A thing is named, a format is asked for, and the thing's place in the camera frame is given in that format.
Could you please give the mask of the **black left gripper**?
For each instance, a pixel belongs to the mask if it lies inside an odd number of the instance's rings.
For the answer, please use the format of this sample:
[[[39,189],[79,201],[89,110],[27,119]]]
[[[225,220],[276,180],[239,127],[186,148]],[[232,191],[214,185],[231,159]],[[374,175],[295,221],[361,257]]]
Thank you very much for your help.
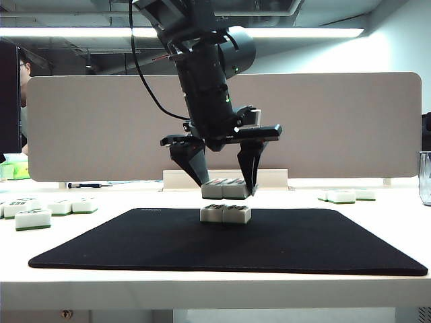
[[[239,144],[238,163],[250,195],[257,188],[257,170],[261,154],[269,141],[278,141],[282,133],[280,124],[259,126],[257,124],[234,127],[228,134],[218,137],[203,137],[191,119],[183,122],[187,134],[167,135],[160,140],[161,146],[169,146],[171,160],[184,170],[198,186],[209,181],[205,159],[205,146],[212,151],[221,151],[225,145]]]

